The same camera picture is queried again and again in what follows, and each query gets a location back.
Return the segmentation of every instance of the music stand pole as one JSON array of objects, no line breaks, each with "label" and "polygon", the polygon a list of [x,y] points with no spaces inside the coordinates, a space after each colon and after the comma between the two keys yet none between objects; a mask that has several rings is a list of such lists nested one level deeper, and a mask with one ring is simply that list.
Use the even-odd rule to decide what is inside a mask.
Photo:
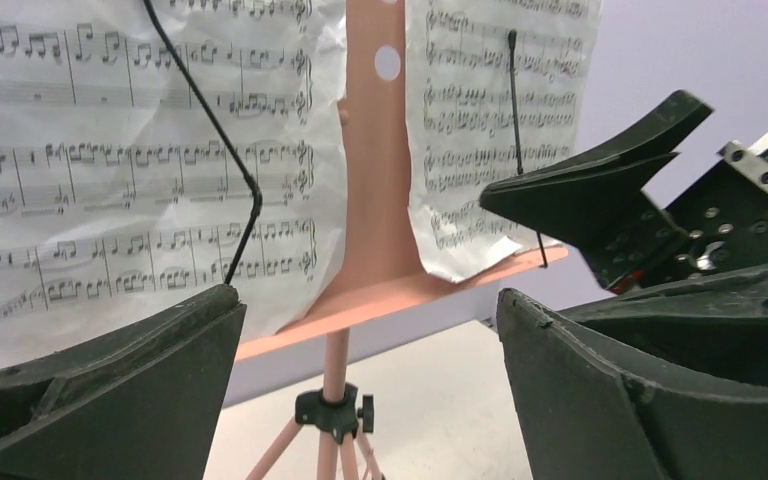
[{"label": "music stand pole", "polygon": [[367,438],[367,433],[372,433],[374,421],[372,397],[364,396],[363,406],[355,410],[357,387],[346,383],[348,363],[349,329],[326,335],[325,378],[322,389],[302,393],[296,398],[295,415],[278,434],[246,480],[264,480],[305,425],[315,425],[320,430],[316,480],[336,480],[338,452],[343,467],[343,478],[361,479],[355,455],[355,440],[366,461],[363,479],[385,480]]}]

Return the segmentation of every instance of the white table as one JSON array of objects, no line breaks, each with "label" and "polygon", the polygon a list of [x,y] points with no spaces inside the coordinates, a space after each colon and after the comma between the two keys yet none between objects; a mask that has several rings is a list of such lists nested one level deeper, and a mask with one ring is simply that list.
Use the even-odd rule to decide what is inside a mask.
[{"label": "white table", "polygon": [[[375,396],[370,439],[388,479],[532,478],[502,345],[486,326],[471,321],[362,360],[347,378]],[[245,478],[293,415],[296,395],[321,385],[318,376],[225,409],[205,480]],[[305,427],[267,479],[315,478],[318,439]]]}]

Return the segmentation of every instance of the sheet music page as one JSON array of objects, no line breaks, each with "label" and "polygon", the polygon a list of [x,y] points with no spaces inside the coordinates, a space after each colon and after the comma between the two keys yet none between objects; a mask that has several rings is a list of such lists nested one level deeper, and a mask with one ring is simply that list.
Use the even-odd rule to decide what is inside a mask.
[{"label": "sheet music page", "polygon": [[[233,285],[273,334],[343,259],[345,2],[153,4],[263,189]],[[0,368],[221,283],[250,210],[142,0],[0,0]]]},{"label": "sheet music page", "polygon": [[529,172],[572,154],[601,9],[601,0],[407,2],[408,210],[428,273],[459,282],[537,248],[534,232],[478,205],[484,186],[516,175],[508,33],[517,30]]}]

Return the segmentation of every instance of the pink music stand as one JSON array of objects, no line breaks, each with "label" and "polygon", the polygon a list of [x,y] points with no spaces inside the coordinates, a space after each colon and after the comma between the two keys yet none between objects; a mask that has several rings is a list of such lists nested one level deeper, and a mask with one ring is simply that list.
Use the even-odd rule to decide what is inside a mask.
[{"label": "pink music stand", "polygon": [[[347,10],[347,98],[339,106],[349,181],[343,268],[304,319],[274,336],[241,344],[236,356],[241,361],[326,335],[322,396],[328,402],[339,402],[346,392],[351,327],[542,264],[540,252],[532,251],[457,285],[425,273],[407,215],[411,159],[405,128],[404,68],[395,80],[386,81],[374,66],[375,54],[384,45],[391,45],[404,59],[404,0],[349,1]],[[567,251],[553,247],[546,254],[551,262],[565,257]],[[291,418],[247,480],[265,478],[301,429],[295,417]],[[343,477],[360,478],[355,440],[367,473],[372,480],[382,480],[362,429],[356,438],[351,433],[343,438],[338,448],[331,434],[320,432],[317,480],[335,480],[338,450]]]}]

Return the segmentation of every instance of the wall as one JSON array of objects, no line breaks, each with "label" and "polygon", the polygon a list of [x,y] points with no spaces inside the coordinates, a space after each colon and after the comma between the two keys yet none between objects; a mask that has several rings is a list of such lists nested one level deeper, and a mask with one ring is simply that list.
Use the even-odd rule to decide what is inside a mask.
[{"label": "wall", "polygon": [[[662,205],[710,168],[726,142],[750,145],[768,131],[768,0],[605,0],[579,151],[616,135],[678,89],[716,111],[681,145],[683,154],[647,186]],[[369,322],[353,331],[351,358],[488,317],[499,287],[518,288],[556,309],[607,296],[572,255],[546,271]],[[307,342],[237,365],[226,404],[321,373],[324,343]],[[285,408],[289,416],[292,406]]]}]

